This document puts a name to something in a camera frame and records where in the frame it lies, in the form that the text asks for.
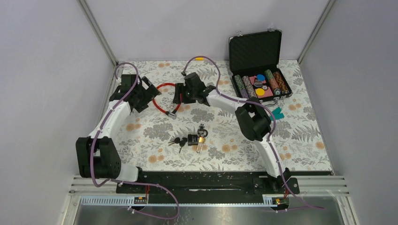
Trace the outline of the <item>red cable lock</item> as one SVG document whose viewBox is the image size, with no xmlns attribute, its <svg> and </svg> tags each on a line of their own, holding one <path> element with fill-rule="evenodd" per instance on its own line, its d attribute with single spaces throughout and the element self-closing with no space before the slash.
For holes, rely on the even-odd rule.
<svg viewBox="0 0 398 225">
<path fill-rule="evenodd" d="M 176 83 L 166 82 L 157 86 L 160 95 L 153 101 L 152 118 L 154 120 L 177 120 L 183 108 L 182 93 Z"/>
</svg>

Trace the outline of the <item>brass padlock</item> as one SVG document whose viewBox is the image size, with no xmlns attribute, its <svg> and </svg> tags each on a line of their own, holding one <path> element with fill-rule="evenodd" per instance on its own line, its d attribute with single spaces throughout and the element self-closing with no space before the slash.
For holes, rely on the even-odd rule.
<svg viewBox="0 0 398 225">
<path fill-rule="evenodd" d="M 198 135 L 198 145 L 196 152 L 200 153 L 203 149 L 203 145 L 206 141 L 206 137 L 208 136 L 208 131 L 205 129 L 204 124 L 200 124 L 199 128 L 197 130 L 197 135 Z"/>
</svg>

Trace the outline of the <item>black padlock with keys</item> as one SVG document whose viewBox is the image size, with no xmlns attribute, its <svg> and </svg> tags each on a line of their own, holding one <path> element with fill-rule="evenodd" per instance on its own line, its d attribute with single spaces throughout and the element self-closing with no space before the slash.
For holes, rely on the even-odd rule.
<svg viewBox="0 0 398 225">
<path fill-rule="evenodd" d="M 192 146 L 197 145 L 199 143 L 199 136 L 198 135 L 187 135 L 186 137 L 176 137 L 174 140 L 170 141 L 168 145 L 178 144 L 179 146 L 179 153 L 181 153 L 182 148 L 185 145 Z"/>
</svg>

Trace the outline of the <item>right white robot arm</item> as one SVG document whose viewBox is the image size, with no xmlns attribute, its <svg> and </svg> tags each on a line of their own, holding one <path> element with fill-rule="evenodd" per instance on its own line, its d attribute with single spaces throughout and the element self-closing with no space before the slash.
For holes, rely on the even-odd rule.
<svg viewBox="0 0 398 225">
<path fill-rule="evenodd" d="M 256 98 L 232 97 L 213 85 L 206 86 L 196 73 L 183 72 L 182 75 L 182 95 L 188 101 L 235 114 L 242 135 L 256 146 L 268 175 L 272 176 L 269 180 L 270 189 L 275 193 L 283 192 L 288 186 L 288 169 L 284 168 L 273 140 L 276 120 L 272 112 Z"/>
</svg>

